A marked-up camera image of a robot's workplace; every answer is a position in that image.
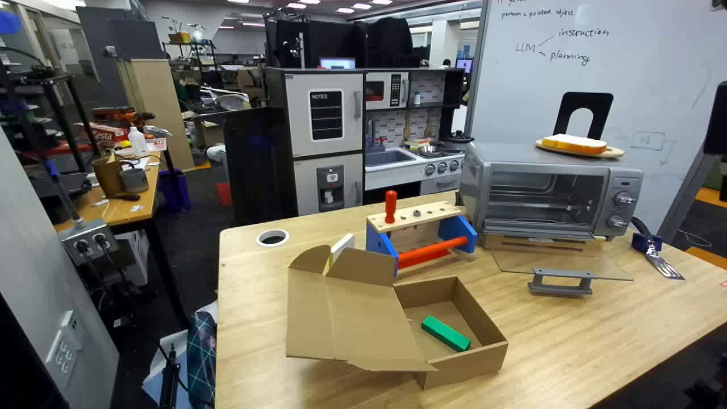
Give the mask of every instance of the box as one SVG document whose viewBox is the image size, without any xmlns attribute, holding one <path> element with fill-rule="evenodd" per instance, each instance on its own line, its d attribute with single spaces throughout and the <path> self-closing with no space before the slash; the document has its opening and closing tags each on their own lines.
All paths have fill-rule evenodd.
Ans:
<svg viewBox="0 0 727 409">
<path fill-rule="evenodd" d="M 286 354 L 339 359 L 373 373 L 414 373 L 423 389 L 498 373 L 506 342 L 458 278 L 396 285 L 396 259 L 327 245 L 288 268 Z M 420 330 L 433 313 L 470 337 L 455 352 Z"/>
</svg>

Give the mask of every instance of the refrigerator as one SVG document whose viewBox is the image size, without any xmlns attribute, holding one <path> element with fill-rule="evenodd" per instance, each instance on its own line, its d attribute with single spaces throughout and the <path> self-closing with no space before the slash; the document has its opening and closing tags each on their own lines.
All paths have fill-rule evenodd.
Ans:
<svg viewBox="0 0 727 409">
<path fill-rule="evenodd" d="M 288 127 L 297 214 L 363 203 L 363 75 L 269 70 L 271 105 Z"/>
</svg>

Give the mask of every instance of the red handle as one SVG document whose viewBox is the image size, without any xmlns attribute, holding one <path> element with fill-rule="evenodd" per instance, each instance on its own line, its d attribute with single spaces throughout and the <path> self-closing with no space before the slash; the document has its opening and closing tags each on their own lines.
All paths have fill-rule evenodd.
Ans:
<svg viewBox="0 0 727 409">
<path fill-rule="evenodd" d="M 396 222 L 396 219 L 394 219 L 394 214 L 396 214 L 396 197 L 397 197 L 397 193 L 396 191 L 386 191 L 386 222 L 390 225 L 390 222 Z"/>
<path fill-rule="evenodd" d="M 425 264 L 425 261 L 445 256 L 445 254 L 449 254 L 452 247 L 461 247 L 466 244 L 467 244 L 466 237 L 455 237 L 449 242 L 438 242 L 433 245 L 425 245 L 425 247 L 415 247 L 415 251 L 403 252 L 400 254 L 400 270 L 410 268 L 410 266 L 415 266 L 415 264 Z"/>
</svg>

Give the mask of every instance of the computer monitor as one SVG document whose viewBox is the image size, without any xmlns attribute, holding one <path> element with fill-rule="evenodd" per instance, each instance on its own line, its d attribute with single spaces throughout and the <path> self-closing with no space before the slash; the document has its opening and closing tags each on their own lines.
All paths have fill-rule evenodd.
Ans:
<svg viewBox="0 0 727 409">
<path fill-rule="evenodd" d="M 457 61 L 455 61 L 455 68 L 461 68 L 463 72 L 472 72 L 472 64 L 475 64 L 475 60 L 472 58 L 457 58 Z"/>
<path fill-rule="evenodd" d="M 320 58 L 320 68 L 324 68 L 324 70 L 355 70 L 356 60 Z"/>
</svg>

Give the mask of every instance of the microwave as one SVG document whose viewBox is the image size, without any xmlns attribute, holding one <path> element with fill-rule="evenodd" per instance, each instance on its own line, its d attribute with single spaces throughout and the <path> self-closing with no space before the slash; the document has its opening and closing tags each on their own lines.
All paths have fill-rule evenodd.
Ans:
<svg viewBox="0 0 727 409">
<path fill-rule="evenodd" d="M 577 159 L 516 143 L 472 143 L 461 200 L 481 235 L 527 238 L 622 237 L 642 172 L 619 161 Z"/>
<path fill-rule="evenodd" d="M 366 72 L 366 109 L 406 108 L 410 72 Z"/>
</svg>

